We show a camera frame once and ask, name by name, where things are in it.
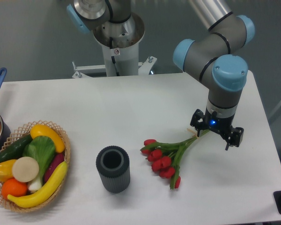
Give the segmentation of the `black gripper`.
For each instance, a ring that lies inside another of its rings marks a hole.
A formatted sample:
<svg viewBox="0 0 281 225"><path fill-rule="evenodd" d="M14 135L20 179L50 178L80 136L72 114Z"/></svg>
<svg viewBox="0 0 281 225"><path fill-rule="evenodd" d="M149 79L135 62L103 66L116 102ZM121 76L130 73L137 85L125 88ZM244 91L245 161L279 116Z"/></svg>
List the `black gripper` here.
<svg viewBox="0 0 281 225"><path fill-rule="evenodd" d="M232 127L234 115L228 118L218 118L209 111L204 113L197 109L192 116L190 125L198 132L201 130L210 130L219 134L226 141L225 150L229 147L239 147L242 142L244 129L242 127Z"/></svg>

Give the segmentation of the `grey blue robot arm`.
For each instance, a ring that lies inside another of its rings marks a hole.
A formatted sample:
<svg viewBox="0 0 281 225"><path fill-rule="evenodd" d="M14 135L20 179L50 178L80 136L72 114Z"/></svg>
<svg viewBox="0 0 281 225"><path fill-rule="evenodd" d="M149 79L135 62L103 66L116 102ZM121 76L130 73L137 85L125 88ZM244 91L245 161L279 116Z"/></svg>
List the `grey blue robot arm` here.
<svg viewBox="0 0 281 225"><path fill-rule="evenodd" d="M244 130L233 127L237 105L246 84L248 65L234 52L255 35L252 20L236 16L223 0L193 0L191 6L208 29L209 35L197 42L181 41L173 62L208 88L204 112L196 110L191 126L199 133L219 134L228 147L238 147ZM82 33L92 32L101 45L108 76L139 75L139 42L144 22L132 12L129 0L74 0L67 13Z"/></svg>

